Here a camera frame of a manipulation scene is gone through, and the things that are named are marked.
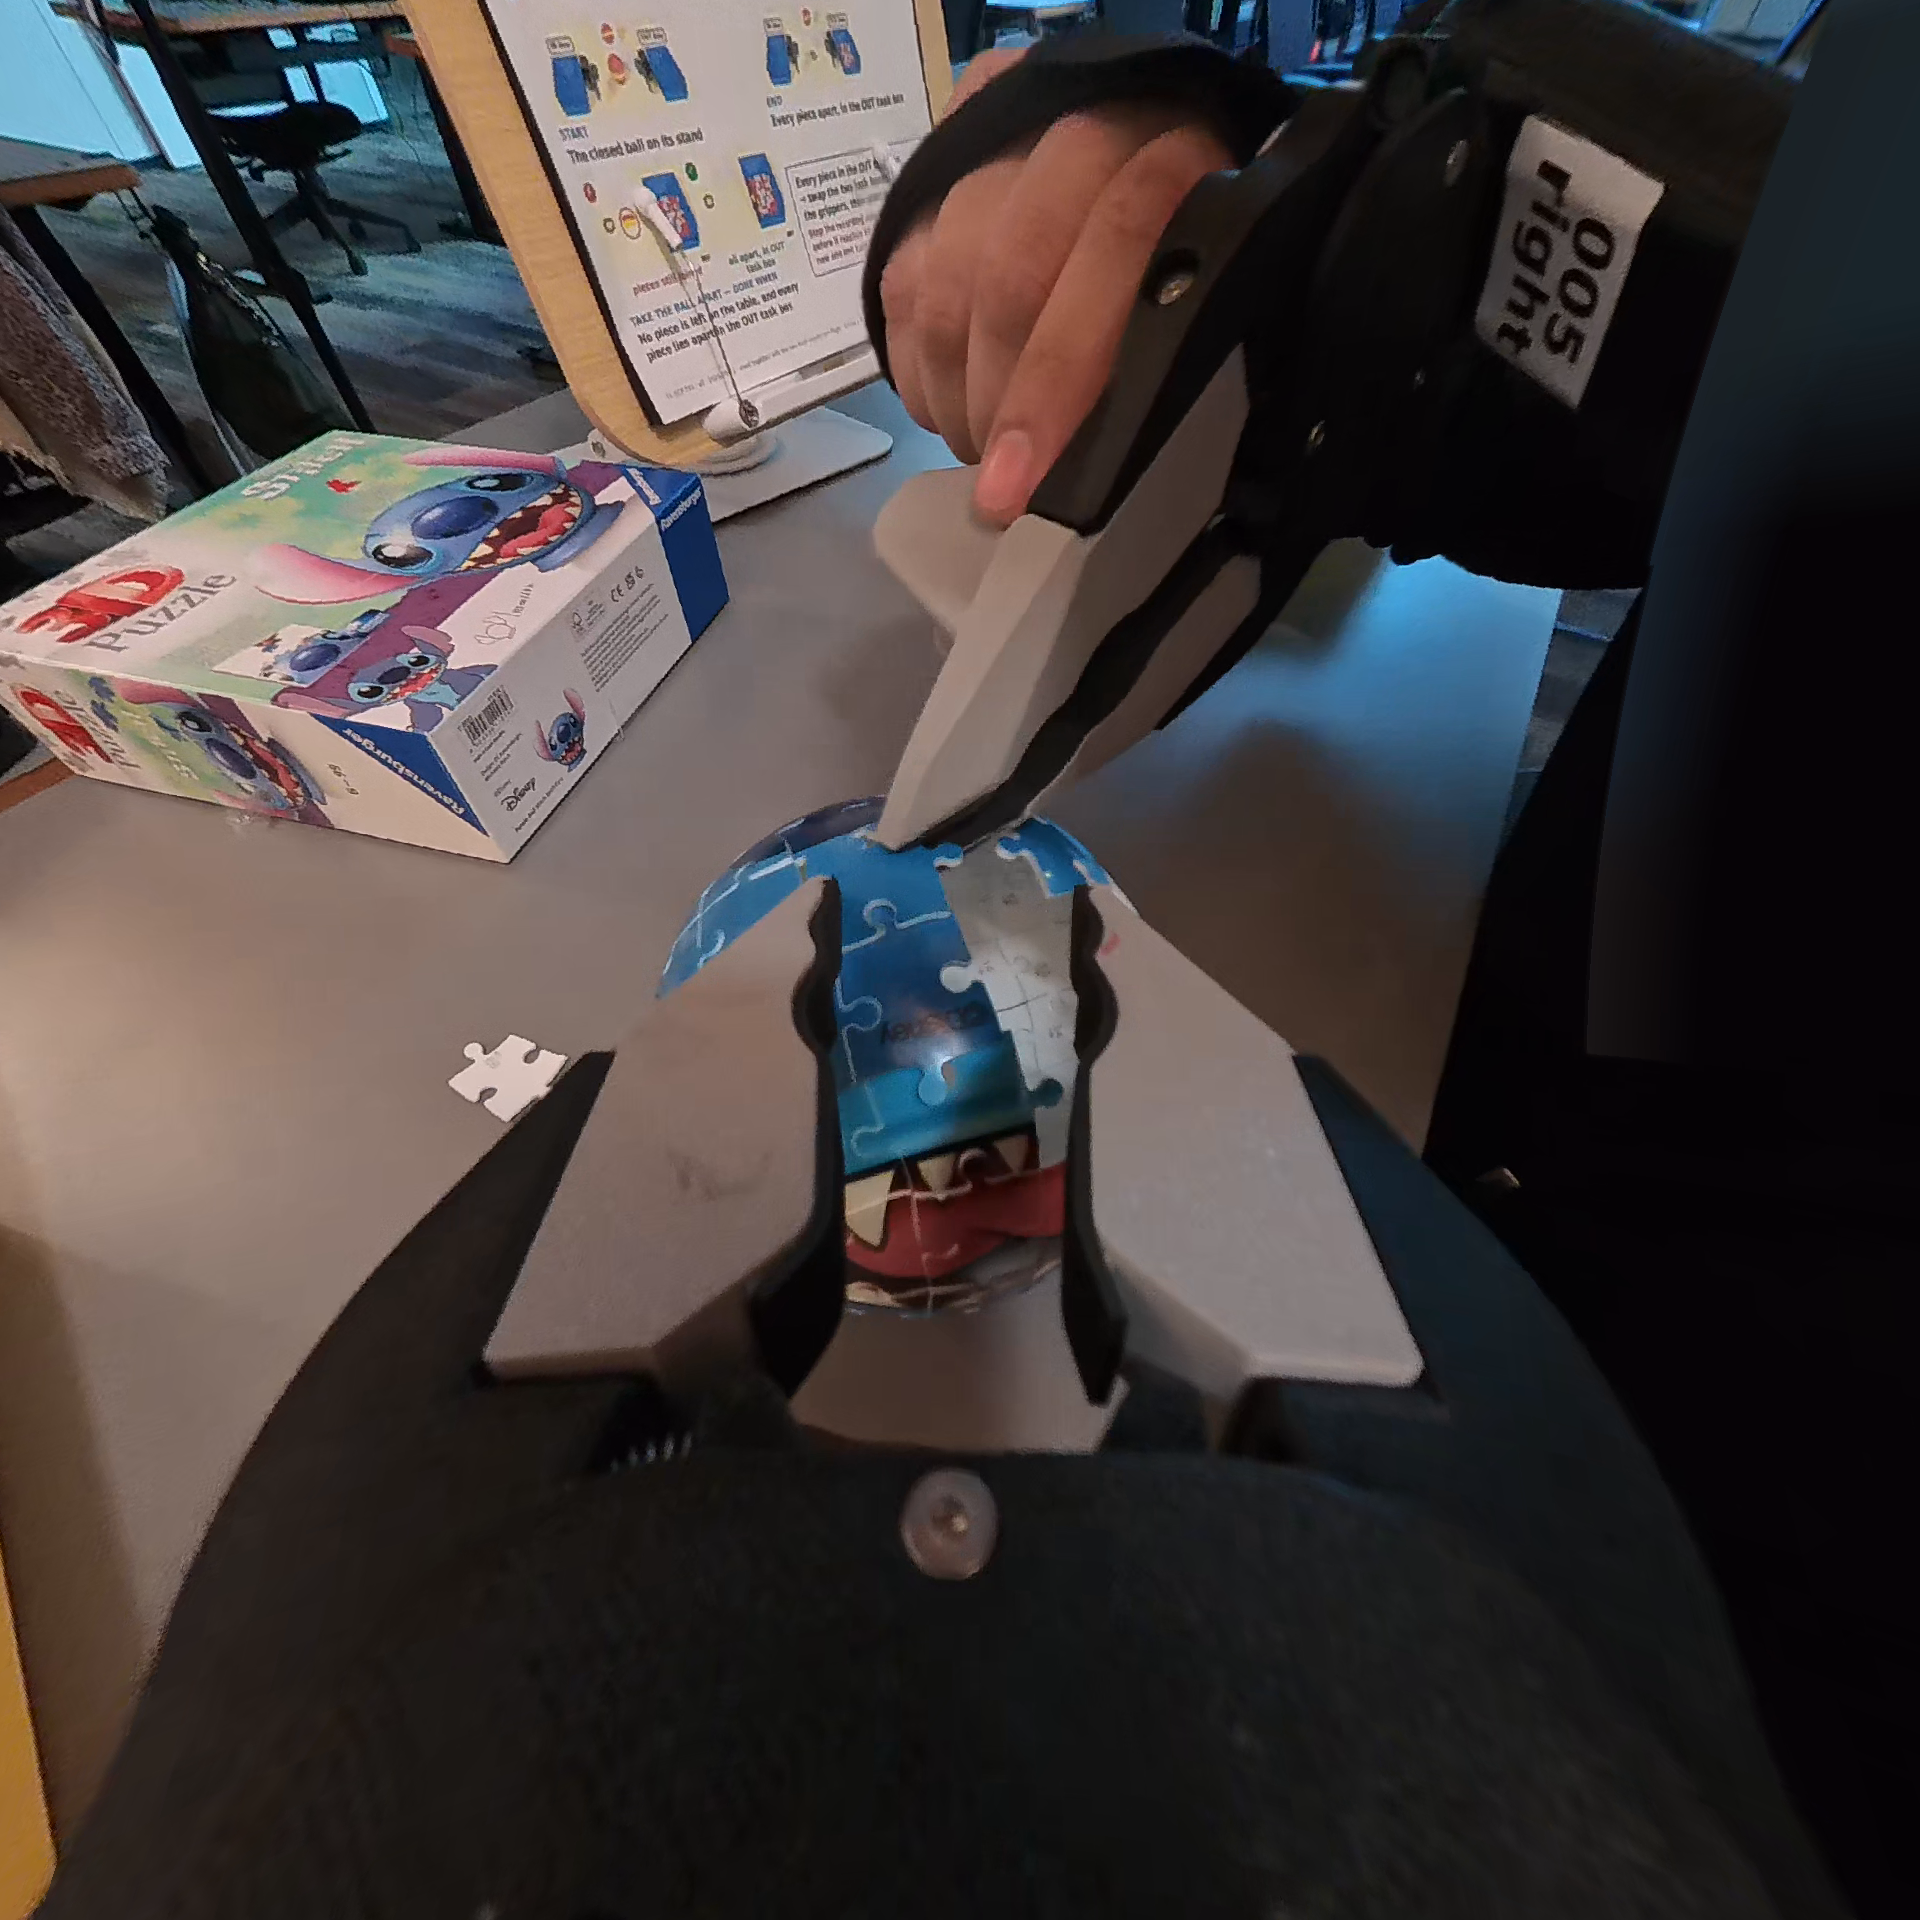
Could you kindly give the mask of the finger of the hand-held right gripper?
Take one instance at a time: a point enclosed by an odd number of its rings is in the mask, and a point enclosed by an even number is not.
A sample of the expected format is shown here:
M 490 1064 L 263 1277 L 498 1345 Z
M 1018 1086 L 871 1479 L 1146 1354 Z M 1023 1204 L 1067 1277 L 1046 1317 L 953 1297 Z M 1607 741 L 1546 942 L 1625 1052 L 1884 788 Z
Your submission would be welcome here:
M 1228 356 L 1088 533 L 1033 508 L 987 536 L 955 492 L 958 471 L 907 481 L 883 510 L 886 565 L 952 634 L 881 812 L 888 848 L 969 848 L 994 833 L 994 792 L 1097 641 L 1193 540 L 1233 533 L 1220 508 L 1248 413 L 1244 360 Z
M 1241 550 L 1234 533 L 1193 540 L 1171 576 L 1107 631 L 1041 724 L 993 798 L 993 830 L 1018 825 L 1186 709 L 1264 633 L 1307 567 L 1303 533 L 1264 550 Z

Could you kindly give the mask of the black bag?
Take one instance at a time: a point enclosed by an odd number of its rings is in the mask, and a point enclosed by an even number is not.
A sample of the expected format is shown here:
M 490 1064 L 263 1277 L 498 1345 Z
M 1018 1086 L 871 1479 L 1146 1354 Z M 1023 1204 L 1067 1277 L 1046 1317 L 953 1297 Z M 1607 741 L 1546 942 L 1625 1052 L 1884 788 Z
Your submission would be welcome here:
M 215 434 L 252 471 L 353 424 L 338 393 L 300 356 L 278 319 L 211 261 L 185 222 L 148 207 L 167 290 Z

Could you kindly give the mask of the speckled hanging cloth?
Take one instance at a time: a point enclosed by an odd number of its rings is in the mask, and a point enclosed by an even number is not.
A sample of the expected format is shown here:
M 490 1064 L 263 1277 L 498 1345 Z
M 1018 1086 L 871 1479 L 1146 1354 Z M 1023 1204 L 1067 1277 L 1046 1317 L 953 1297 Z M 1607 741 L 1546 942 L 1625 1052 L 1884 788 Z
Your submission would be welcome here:
M 154 520 L 169 463 L 144 416 L 48 271 L 3 210 L 4 450 L 68 493 Z

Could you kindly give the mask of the black office chair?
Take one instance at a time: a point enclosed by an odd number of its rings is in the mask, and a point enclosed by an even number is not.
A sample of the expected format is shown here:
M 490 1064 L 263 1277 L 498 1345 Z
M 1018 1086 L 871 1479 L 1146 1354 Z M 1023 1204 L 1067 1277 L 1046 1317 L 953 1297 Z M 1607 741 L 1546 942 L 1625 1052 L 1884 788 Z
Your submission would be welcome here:
M 215 111 L 212 125 L 249 181 L 288 176 L 292 183 L 292 194 L 267 214 L 270 232 L 314 229 L 343 253 L 355 276 L 369 274 L 359 245 L 374 225 L 394 230 L 407 256 L 423 252 L 407 222 L 347 202 L 322 181 L 322 166 L 343 160 L 363 132 L 363 124 L 345 105 L 314 100 L 283 103 L 267 111 Z

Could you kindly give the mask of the yellow panel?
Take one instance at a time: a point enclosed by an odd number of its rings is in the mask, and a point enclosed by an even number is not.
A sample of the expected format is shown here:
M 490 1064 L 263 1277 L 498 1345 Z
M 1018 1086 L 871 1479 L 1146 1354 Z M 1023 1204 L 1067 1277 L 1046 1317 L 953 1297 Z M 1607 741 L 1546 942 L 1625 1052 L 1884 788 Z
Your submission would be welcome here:
M 57 1870 L 33 1700 L 3 1574 L 3 1918 L 33 1918 Z

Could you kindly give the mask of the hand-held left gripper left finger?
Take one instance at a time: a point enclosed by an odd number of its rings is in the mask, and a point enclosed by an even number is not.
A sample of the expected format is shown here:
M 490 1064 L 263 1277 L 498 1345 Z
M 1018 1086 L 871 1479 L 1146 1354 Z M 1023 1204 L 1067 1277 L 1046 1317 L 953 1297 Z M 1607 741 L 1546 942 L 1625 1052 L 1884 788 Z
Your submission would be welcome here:
M 842 903 L 808 880 L 615 1048 L 487 1345 L 497 1375 L 793 1394 L 847 1305 Z

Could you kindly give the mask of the grey board stand base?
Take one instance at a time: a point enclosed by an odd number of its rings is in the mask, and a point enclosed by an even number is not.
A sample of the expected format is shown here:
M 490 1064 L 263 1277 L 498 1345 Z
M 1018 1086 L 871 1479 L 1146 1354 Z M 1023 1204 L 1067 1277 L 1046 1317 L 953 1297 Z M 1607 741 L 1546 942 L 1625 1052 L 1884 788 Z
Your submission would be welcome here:
M 871 356 L 825 375 L 786 375 L 654 432 L 642 450 L 593 424 L 563 452 L 626 463 L 660 452 L 666 468 L 702 478 L 712 520 L 721 522 L 886 457 L 889 432 L 833 406 L 875 377 Z

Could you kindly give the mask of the wooden instruction board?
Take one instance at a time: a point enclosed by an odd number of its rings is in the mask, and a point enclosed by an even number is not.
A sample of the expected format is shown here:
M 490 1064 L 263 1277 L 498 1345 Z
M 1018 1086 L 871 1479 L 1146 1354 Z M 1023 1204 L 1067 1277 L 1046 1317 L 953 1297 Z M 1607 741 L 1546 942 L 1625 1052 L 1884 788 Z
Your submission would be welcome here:
M 953 89 L 932 1 L 410 1 L 572 394 L 651 463 L 873 381 L 868 245 Z

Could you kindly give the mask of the cartoon print puzzle box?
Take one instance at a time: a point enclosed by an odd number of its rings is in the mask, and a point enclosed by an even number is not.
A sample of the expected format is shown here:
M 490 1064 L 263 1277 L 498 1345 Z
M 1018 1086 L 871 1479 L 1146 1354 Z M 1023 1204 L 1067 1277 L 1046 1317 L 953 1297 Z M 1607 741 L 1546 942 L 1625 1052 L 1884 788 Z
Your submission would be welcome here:
M 694 471 L 336 429 L 4 602 L 76 777 L 513 858 L 730 601 Z

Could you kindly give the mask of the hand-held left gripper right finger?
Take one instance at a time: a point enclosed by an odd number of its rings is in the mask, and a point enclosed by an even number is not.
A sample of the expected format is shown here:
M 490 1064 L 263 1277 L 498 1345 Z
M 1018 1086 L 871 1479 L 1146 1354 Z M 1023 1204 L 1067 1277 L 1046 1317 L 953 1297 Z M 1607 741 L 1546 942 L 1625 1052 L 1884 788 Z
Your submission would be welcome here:
M 1424 1362 L 1294 1048 L 1111 885 L 1073 894 L 1063 1326 L 1230 1406 L 1255 1381 L 1406 1386 Z

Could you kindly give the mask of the wooden side desk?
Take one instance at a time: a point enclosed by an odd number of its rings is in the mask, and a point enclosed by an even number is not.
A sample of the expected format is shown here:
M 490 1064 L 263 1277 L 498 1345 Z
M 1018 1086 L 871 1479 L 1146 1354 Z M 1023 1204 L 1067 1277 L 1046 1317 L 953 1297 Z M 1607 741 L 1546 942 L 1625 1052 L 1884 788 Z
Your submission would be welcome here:
M 137 169 L 111 152 L 76 150 L 26 136 L 0 136 L 3 206 L 65 207 L 102 194 L 137 189 Z

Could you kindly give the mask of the white puzzle piece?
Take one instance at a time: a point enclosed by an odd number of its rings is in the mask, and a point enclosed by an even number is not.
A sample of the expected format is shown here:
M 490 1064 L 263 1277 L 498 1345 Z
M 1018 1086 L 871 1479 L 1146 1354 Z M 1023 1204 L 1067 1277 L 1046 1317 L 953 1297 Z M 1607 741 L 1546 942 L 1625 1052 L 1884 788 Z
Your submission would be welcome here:
M 502 1125 L 518 1121 L 544 1098 L 570 1064 L 567 1054 L 523 1034 L 508 1034 L 494 1047 L 468 1041 L 465 1060 L 466 1064 L 449 1078 L 449 1090 Z

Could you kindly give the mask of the blue puzzle ball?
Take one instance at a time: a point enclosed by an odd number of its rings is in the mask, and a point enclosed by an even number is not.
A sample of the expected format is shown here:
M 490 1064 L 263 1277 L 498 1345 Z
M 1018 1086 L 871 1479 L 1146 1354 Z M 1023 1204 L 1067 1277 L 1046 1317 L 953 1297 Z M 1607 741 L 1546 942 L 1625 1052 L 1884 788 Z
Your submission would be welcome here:
M 704 887 L 660 993 L 804 880 L 834 882 L 849 1303 L 962 1311 L 1059 1263 L 1080 1073 L 1073 895 L 1108 872 L 1046 818 L 969 852 L 889 850 L 878 823 L 881 800 L 849 800 L 767 833 Z

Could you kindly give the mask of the person's right hand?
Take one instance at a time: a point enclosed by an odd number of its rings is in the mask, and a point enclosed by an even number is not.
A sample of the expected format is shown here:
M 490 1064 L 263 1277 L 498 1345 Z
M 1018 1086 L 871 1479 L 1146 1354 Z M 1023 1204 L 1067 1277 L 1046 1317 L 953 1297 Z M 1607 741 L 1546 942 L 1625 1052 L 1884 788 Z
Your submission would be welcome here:
M 903 166 L 865 303 L 905 410 L 1019 519 L 1103 394 L 1186 196 L 1244 165 L 1282 84 L 1195 38 L 1063 38 L 972 62 Z

